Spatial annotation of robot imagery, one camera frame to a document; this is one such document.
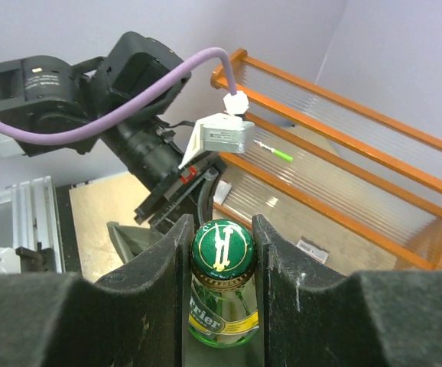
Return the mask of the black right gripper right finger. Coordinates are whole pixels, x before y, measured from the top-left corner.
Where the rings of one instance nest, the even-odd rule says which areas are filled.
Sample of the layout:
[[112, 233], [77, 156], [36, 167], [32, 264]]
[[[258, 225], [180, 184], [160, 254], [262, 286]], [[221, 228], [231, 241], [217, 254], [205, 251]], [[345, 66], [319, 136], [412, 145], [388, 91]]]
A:
[[266, 366], [442, 366], [442, 271], [345, 276], [252, 218]]

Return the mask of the small white label packet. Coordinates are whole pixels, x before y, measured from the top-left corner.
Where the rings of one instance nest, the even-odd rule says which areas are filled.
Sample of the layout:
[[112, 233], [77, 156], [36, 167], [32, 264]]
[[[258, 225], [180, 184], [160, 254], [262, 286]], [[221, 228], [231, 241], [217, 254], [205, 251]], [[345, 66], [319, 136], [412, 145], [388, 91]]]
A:
[[296, 246], [305, 252], [307, 255], [309, 255], [311, 258], [317, 260], [319, 263], [325, 265], [327, 262], [327, 259], [329, 257], [329, 252], [325, 249], [321, 248], [320, 246], [316, 245], [314, 242], [301, 237]]

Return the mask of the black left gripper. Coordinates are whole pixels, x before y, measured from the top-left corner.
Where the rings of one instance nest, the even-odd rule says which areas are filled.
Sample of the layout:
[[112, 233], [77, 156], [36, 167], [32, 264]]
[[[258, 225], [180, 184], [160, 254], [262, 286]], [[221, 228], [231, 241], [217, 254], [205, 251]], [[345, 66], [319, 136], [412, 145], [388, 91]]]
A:
[[214, 193], [227, 165], [217, 153], [202, 153], [188, 167], [170, 173], [135, 209], [135, 221], [168, 232], [184, 214], [199, 229], [213, 218]]

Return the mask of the green marker on rack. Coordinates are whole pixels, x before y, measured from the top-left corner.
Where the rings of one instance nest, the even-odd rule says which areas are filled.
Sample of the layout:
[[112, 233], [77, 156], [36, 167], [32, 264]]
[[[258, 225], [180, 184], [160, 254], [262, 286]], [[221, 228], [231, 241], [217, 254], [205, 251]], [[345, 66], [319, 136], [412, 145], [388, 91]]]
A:
[[290, 156], [289, 154], [284, 153], [283, 151], [280, 151], [276, 148], [270, 147], [268, 145], [266, 145], [265, 143], [259, 141], [259, 140], [253, 140], [253, 142], [258, 145], [260, 148], [263, 148], [267, 151], [270, 151], [273, 155], [279, 157], [280, 159], [283, 159], [287, 162], [292, 162], [293, 161], [293, 157]]

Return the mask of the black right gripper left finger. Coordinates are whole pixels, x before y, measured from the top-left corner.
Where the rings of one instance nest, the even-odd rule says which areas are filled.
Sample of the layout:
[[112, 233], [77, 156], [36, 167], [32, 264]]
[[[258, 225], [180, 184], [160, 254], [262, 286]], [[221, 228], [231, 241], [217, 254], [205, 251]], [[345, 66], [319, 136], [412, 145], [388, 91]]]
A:
[[182, 366], [191, 215], [90, 282], [75, 273], [0, 274], [0, 366]]

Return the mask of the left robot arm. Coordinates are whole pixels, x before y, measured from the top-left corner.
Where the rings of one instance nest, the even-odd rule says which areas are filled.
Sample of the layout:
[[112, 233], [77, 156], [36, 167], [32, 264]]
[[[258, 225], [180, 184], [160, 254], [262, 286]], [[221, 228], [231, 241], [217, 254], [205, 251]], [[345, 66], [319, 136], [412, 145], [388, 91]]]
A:
[[[134, 31], [124, 33], [108, 55], [75, 65], [44, 55], [1, 62], [0, 122], [30, 133], [70, 132], [129, 102], [180, 64], [169, 47]], [[174, 127], [161, 116], [189, 79], [183, 75], [119, 124], [69, 143], [86, 154], [102, 141], [149, 191], [136, 222], [162, 234], [184, 214], [195, 226], [213, 218], [213, 195], [226, 169], [210, 152], [180, 166], [184, 154]]]

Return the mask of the green canvas tote bag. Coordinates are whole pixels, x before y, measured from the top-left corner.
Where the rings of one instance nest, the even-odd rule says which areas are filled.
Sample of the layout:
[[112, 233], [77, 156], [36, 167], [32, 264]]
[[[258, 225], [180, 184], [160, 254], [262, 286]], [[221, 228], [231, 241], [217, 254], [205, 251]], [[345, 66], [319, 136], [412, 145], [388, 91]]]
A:
[[159, 269], [176, 252], [177, 243], [156, 229], [127, 226], [119, 222], [107, 222], [106, 228], [111, 243], [122, 261], [118, 269], [128, 267], [131, 261], [136, 264], [135, 259], [138, 256], [141, 269]]

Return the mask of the green Perrier glass bottle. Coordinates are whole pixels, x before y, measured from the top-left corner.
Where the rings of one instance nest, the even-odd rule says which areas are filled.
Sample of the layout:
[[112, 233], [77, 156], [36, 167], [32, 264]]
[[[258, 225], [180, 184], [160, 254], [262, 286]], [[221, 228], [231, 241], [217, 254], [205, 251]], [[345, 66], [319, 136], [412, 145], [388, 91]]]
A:
[[190, 332], [218, 349], [247, 343], [258, 332], [251, 232], [230, 219], [206, 222], [194, 236], [190, 263]]

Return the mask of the aluminium frame rail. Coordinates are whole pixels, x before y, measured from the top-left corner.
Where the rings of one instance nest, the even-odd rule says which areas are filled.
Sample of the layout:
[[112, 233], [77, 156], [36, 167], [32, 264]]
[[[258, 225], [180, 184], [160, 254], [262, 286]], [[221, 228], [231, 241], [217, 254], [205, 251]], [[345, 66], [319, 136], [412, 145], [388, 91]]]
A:
[[56, 190], [51, 177], [0, 191], [0, 274], [64, 272]]

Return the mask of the orange wooden shoe rack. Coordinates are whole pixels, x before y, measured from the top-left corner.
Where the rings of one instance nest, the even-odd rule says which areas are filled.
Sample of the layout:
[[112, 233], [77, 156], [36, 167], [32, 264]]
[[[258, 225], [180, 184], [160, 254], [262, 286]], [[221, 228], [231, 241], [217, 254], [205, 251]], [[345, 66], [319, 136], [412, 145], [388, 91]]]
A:
[[442, 140], [251, 57], [230, 57], [247, 94], [254, 145], [225, 154], [231, 190], [216, 211], [266, 216], [287, 239], [329, 252], [326, 264], [442, 269]]

